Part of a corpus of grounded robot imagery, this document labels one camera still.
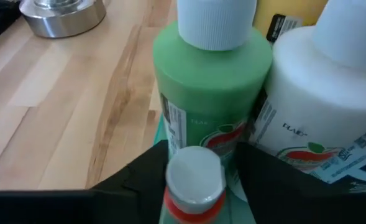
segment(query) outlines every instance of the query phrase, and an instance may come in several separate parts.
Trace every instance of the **white cap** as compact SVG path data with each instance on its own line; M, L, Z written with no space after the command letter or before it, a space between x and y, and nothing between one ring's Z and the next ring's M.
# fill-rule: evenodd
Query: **white cap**
M203 50L232 50L249 38L257 0L177 0L181 38Z
M220 157L200 146L177 151L168 163L166 182L173 203L187 214L209 210L226 186Z
M333 61L366 70L366 0L329 0L313 42Z

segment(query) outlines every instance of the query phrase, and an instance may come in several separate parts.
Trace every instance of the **butcher block countertop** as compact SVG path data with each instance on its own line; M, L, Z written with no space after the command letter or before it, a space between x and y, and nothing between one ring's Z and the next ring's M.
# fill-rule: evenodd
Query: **butcher block countertop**
M152 145L152 42L176 3L104 3L76 37L36 37L23 18L0 36L0 190L89 188Z

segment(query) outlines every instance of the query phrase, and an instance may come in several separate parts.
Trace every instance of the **ribbed cap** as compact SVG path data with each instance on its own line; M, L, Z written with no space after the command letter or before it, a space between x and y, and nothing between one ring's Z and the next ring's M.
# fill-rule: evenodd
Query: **ribbed cap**
M178 31L203 50L232 50L249 38L257 0L177 0Z
M329 0L313 42L333 61L366 70L366 0Z

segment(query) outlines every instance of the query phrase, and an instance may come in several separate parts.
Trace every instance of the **stainless steel bowl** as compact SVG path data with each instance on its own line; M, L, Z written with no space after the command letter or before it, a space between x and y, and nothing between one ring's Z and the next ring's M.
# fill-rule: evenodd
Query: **stainless steel bowl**
M20 11L36 35L49 38L86 32L106 15L102 0L24 0Z

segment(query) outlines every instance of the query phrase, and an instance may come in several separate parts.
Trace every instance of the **yellow bottle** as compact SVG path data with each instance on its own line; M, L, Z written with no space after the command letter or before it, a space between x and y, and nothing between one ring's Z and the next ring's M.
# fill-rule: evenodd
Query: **yellow bottle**
M327 0L258 0L253 25L274 43L290 29L315 25L326 3Z

